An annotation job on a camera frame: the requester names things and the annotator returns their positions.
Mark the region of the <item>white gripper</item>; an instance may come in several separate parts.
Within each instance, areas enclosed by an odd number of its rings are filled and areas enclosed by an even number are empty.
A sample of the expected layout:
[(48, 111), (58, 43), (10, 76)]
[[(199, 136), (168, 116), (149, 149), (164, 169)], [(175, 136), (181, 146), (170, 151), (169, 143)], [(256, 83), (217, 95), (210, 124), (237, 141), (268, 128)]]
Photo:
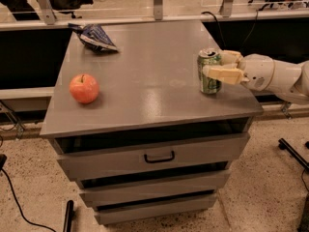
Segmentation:
[(272, 58), (260, 54), (243, 57), (239, 51), (233, 50), (221, 50), (220, 55), (223, 66), (205, 65), (202, 72), (206, 77), (227, 84), (242, 84), (255, 91), (265, 90), (270, 83), (274, 73)]

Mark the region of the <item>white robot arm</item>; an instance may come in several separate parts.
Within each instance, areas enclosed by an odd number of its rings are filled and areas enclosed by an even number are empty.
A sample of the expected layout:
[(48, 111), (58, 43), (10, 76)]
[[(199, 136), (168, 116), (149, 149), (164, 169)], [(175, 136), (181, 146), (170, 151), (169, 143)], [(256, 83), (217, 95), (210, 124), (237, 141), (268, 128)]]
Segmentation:
[(309, 102), (308, 61), (295, 64), (256, 53), (242, 56), (231, 50), (220, 50), (219, 54), (218, 64), (202, 68), (206, 77), (227, 84), (241, 84), (251, 91), (268, 91), (285, 102)]

